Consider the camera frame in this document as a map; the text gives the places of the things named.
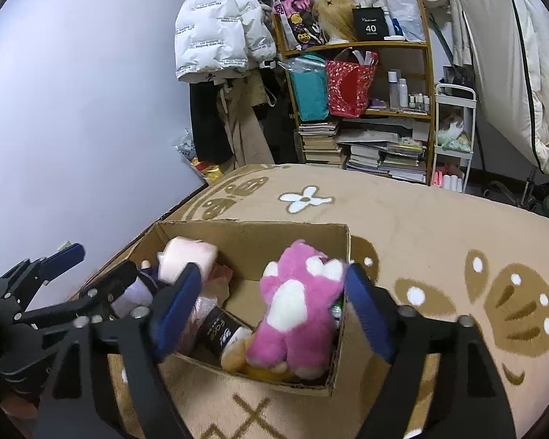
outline red gift bag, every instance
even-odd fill
[[[378,64],[378,54],[372,53],[373,64],[364,66],[350,63],[347,59],[351,50],[347,49],[334,61],[327,61],[327,84],[329,112],[339,117],[357,119],[368,107],[368,89],[374,80]]]

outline blonde wig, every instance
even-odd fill
[[[357,41],[352,14],[352,10],[357,7],[352,0],[317,1],[315,14],[319,18],[321,29],[328,34],[329,42]]]

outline cardboard box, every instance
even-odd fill
[[[285,222],[248,221],[159,221],[144,236],[124,252],[117,255],[98,274],[103,274],[125,259],[138,266],[148,260],[155,264],[157,252],[162,251],[168,241],[182,236],[201,239],[218,246],[218,263],[228,266],[234,272],[230,283],[230,297],[224,309],[256,328],[266,313],[261,297],[259,280],[268,262],[278,260],[286,247],[295,240],[304,239],[315,249],[324,252],[330,259],[346,261],[350,258],[350,233],[347,226],[333,224],[300,224]],[[331,396],[340,362],[344,322],[340,329],[337,347],[332,356],[332,365],[325,384],[269,383],[277,390],[312,396]],[[197,348],[191,356],[176,353],[187,362],[193,363],[216,374],[230,375],[256,381],[243,375],[231,375],[218,366],[204,348]]]

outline black box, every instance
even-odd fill
[[[359,41],[384,41],[385,36],[389,35],[382,8],[356,8],[352,11]]]

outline brown leaf pattern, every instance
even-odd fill
[[[549,350],[549,286],[530,267],[505,267],[492,283],[484,309],[501,350],[531,357]]]
[[[476,302],[488,285],[488,259],[484,253],[476,250],[468,252],[466,256],[466,289],[470,302]]]
[[[380,260],[372,243],[363,237],[352,236],[350,255],[351,260],[360,264],[366,271],[368,278],[373,284],[376,284],[380,271]]]
[[[424,282],[399,279],[395,282],[396,297],[405,305],[412,305],[421,315],[453,315],[455,305],[442,291]]]

